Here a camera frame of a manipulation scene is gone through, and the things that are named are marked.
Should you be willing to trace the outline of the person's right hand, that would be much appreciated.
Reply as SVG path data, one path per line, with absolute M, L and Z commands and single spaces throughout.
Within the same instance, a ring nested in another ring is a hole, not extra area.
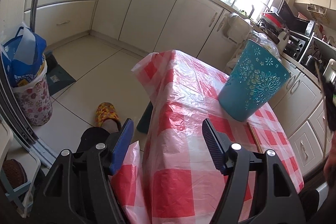
M 335 154 L 329 153 L 323 173 L 328 187 L 333 188 L 335 186 Z

